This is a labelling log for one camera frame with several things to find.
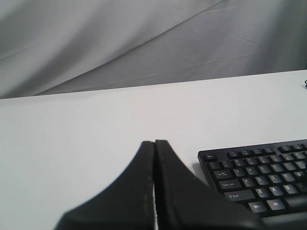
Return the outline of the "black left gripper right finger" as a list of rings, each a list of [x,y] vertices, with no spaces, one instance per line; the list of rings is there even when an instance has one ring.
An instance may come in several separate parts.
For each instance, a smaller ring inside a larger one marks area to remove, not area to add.
[[[166,140],[156,140],[154,193],[160,230],[264,230],[261,218],[197,178]]]

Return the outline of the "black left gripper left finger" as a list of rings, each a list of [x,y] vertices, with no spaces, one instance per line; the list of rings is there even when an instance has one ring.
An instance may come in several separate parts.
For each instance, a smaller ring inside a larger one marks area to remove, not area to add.
[[[101,193],[66,212],[57,230],[153,230],[154,143],[144,141],[122,174]]]

